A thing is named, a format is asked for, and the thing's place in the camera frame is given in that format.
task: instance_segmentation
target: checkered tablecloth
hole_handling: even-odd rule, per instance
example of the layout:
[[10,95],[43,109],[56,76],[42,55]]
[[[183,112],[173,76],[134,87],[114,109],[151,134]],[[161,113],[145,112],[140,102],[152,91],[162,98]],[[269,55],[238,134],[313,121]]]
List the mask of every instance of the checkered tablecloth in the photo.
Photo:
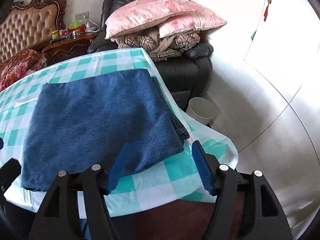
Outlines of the checkered tablecloth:
[[[22,161],[23,146],[29,122],[41,87],[45,83],[64,83],[126,69],[147,69],[159,80],[167,104],[190,133],[182,153],[150,169],[120,179],[111,195],[105,196],[111,217],[151,209],[176,199],[214,202],[203,188],[191,155],[191,144],[199,140],[207,153],[220,163],[235,168],[238,153],[224,135],[200,124],[179,109],[155,65],[143,49],[110,50],[73,58],[37,71],[0,93],[0,165],[10,158]],[[21,187],[20,176],[5,193],[12,203],[36,212],[45,192],[31,192]],[[85,218],[83,193],[78,192],[80,218]]]

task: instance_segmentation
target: bed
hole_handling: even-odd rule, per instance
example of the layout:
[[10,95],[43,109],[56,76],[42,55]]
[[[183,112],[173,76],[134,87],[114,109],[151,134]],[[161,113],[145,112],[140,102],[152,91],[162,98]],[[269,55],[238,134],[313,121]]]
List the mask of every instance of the bed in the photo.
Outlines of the bed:
[[65,28],[66,0],[15,2],[0,25],[0,61],[7,62],[24,49],[41,51],[51,32]]
[[15,2],[0,24],[0,91],[46,67],[41,50],[52,31],[64,29],[66,0]]

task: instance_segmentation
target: pink pillow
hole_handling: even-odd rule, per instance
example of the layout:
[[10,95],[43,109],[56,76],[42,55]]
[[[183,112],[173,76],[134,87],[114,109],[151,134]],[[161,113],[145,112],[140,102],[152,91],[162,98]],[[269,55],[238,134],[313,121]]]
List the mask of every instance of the pink pillow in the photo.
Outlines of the pink pillow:
[[179,0],[135,0],[114,11],[106,20],[106,39],[151,28],[176,16],[195,9]]
[[171,36],[186,31],[205,31],[225,25],[227,22],[216,15],[212,10],[193,1],[187,2],[195,12],[186,13],[175,17],[170,17],[160,23],[160,38]]

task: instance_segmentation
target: folded blanket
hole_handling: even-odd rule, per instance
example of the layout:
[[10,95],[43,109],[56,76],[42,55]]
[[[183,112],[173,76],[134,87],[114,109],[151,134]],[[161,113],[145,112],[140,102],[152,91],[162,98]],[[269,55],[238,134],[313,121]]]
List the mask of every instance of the folded blanket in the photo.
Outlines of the folded blanket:
[[21,185],[47,190],[59,171],[84,171],[125,143],[131,154],[122,176],[183,151],[148,70],[45,84],[25,141]]
[[144,48],[152,61],[166,60],[169,57],[181,57],[182,53],[194,47],[199,41],[199,32],[193,30],[159,38],[157,26],[143,32],[111,38],[118,44],[118,49]]

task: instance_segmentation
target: plaid blanket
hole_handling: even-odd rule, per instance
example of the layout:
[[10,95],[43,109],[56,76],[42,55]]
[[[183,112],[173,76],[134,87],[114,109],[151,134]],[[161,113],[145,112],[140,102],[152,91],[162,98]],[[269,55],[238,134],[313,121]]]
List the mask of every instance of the plaid blanket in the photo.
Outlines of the plaid blanket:
[[143,33],[111,38],[111,41],[118,44],[118,49],[143,48],[152,61],[156,62],[166,60],[169,57],[181,57],[183,52],[191,49],[200,41],[198,33],[188,31],[160,39],[159,29],[155,26]]

